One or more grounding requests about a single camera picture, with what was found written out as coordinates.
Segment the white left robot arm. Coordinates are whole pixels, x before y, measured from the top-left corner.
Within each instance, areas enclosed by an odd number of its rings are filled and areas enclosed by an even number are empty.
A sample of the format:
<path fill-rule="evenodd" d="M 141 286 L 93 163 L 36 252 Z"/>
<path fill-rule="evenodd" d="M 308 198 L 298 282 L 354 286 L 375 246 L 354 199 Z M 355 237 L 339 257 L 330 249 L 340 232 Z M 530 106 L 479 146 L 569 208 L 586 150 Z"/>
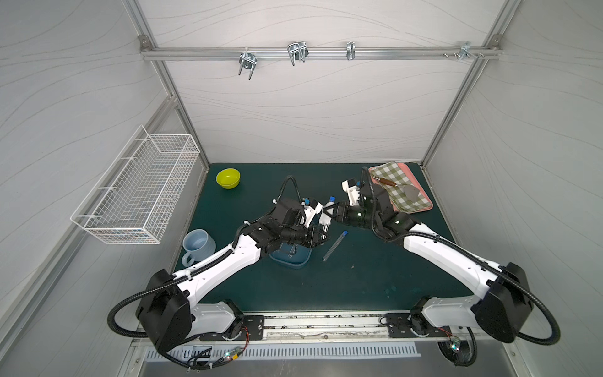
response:
<path fill-rule="evenodd" d="M 315 199 L 276 201 L 273 210 L 245 222 L 232 243 L 188 268 L 168 273 L 160 270 L 147 285 L 135 312 L 155 349 L 167 353 L 192 336 L 207 333 L 235 338 L 243 314 L 232 303 L 203 304 L 202 298 L 240 270 L 280 249 L 284 243 L 314 248 L 328 238 L 314 223 L 323 206 Z"/>

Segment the white gauze wipe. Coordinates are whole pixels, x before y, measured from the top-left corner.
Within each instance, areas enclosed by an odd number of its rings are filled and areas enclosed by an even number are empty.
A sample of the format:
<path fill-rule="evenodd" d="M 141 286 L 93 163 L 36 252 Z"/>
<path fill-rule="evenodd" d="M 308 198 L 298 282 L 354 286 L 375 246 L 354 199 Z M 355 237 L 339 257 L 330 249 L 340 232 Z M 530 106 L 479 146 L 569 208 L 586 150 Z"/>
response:
<path fill-rule="evenodd" d="M 323 215 L 323 208 L 324 207 L 334 207 L 334 204 L 328 205 L 328 203 L 326 203 L 322 207 L 322 210 L 321 210 L 321 213 L 320 213 L 320 218 L 319 218 L 319 225 L 320 225 L 320 227 L 321 226 L 329 226 L 330 227 L 330 225 L 331 225 L 331 219 L 328 218 L 327 216 Z"/>

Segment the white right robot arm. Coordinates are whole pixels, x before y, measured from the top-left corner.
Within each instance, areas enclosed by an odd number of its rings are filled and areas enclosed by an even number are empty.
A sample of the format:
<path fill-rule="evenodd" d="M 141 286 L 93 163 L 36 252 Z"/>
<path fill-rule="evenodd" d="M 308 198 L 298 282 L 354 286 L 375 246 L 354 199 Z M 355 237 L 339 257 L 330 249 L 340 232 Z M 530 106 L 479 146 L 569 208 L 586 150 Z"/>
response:
<path fill-rule="evenodd" d="M 478 328 L 500 342 L 528 339 L 521 328 L 539 305 L 524 270 L 505 266 L 464 250 L 426 224 L 394 210 L 389 195 L 371 183 L 343 182 L 347 201 L 329 201 L 325 218 L 348 226 L 370 229 L 379 239 L 416 254 L 457 279 L 470 294 L 456 298 L 425 297 L 411 309 L 408 323 L 419 337 L 430 328 Z"/>

